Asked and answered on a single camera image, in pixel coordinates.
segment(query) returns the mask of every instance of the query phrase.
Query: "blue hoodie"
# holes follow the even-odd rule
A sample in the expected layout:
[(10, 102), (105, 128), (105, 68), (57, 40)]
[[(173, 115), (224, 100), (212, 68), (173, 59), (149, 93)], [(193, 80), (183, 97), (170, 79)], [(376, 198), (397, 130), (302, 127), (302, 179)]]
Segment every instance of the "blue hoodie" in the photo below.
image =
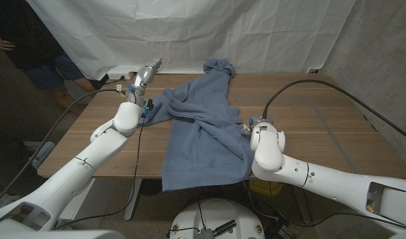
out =
[(153, 98), (144, 125), (171, 120), (162, 171), (163, 190), (226, 185), (246, 179), (253, 152), (240, 134), (238, 107), (229, 106), (234, 67), (226, 59), (203, 65), (205, 76)]

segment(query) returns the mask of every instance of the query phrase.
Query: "wooden table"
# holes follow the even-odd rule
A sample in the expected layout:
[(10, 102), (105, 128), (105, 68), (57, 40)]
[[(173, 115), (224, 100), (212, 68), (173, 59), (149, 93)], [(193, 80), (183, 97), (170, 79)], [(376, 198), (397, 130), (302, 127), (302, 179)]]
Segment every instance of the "wooden table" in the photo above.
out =
[[(146, 91), (150, 98), (165, 87), (176, 88), (199, 74), (157, 75)], [(228, 102), (239, 107), (239, 116), (261, 115), (268, 99), (284, 85), (301, 79), (334, 81), (326, 74), (237, 74), (230, 81)], [(75, 121), (60, 143), (38, 169), (50, 177), (90, 143), (92, 132), (114, 117), (124, 98), (113, 92), (99, 93)], [(286, 135), (285, 154), (311, 163), (351, 173), (406, 179), (406, 164), (375, 131), (354, 103), (321, 84), (292, 86), (275, 99), (268, 115)], [(137, 178), (160, 179), (172, 121), (143, 129)], [(138, 133), (125, 149), (103, 165), (96, 177), (133, 177)]]

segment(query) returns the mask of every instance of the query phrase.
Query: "screw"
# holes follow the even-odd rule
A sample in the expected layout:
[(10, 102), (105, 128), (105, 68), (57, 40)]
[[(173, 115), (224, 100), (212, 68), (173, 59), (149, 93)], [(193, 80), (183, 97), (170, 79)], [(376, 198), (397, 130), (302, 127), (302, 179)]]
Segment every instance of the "screw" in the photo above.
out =
[(178, 230), (179, 230), (179, 224), (177, 223), (177, 224), (172, 226), (171, 232), (173, 234), (176, 234), (178, 232)]
[(259, 224), (255, 224), (255, 231), (256, 231), (258, 234), (261, 234), (261, 233), (263, 232), (262, 226), (259, 225)]

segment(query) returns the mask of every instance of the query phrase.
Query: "gray wall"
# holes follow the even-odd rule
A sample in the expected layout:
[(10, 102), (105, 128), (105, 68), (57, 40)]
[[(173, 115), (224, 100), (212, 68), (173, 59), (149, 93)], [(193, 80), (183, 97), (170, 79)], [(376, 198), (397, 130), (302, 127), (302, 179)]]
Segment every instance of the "gray wall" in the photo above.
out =
[[(406, 1), (357, 0), (321, 72), (406, 131)], [(406, 138), (364, 113), (406, 162)]]

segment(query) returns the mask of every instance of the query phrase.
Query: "yellow container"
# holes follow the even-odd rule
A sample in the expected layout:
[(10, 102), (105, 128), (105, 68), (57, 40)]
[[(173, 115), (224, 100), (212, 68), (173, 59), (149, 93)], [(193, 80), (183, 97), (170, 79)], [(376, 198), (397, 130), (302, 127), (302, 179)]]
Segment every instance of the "yellow container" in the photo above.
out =
[(281, 183), (276, 183), (276, 182), (269, 182), (269, 181), (263, 181), (261, 179), (254, 179), (250, 181), (250, 190), (261, 193), (264, 195), (277, 195), (283, 185)]

